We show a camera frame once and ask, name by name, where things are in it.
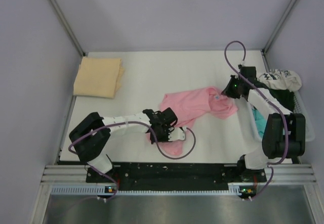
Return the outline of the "pink t shirt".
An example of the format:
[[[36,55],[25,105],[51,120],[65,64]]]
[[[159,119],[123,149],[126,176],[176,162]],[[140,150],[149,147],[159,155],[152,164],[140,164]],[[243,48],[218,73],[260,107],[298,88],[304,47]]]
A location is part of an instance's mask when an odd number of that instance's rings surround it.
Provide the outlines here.
[[[215,86],[165,94],[158,109],[167,108],[171,108],[178,118],[176,127],[189,129],[205,114],[225,120],[238,111],[234,99],[222,95],[222,90]]]

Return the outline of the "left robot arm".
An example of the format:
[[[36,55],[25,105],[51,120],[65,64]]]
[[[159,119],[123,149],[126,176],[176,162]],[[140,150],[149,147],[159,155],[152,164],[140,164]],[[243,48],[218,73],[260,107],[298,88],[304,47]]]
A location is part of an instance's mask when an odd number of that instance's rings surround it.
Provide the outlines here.
[[[148,133],[151,143],[169,143],[185,140],[185,128],[176,127],[178,118],[171,108],[164,111],[145,109],[140,113],[120,116],[101,117],[90,113],[69,134],[69,152],[78,156],[81,162],[97,169],[97,176],[104,182],[114,178],[113,164],[104,152],[109,139],[131,133]]]

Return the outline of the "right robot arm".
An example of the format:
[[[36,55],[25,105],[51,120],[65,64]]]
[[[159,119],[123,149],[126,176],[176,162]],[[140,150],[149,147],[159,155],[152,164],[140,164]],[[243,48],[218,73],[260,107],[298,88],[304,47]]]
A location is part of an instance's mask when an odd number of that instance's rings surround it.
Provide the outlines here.
[[[245,99],[267,120],[261,145],[244,154],[237,162],[236,175],[241,181],[249,181],[256,171],[264,169],[278,158],[302,156],[306,145],[306,118],[293,113],[274,97],[270,89],[257,80],[253,66],[239,65],[237,75],[232,75],[222,95],[232,99]]]

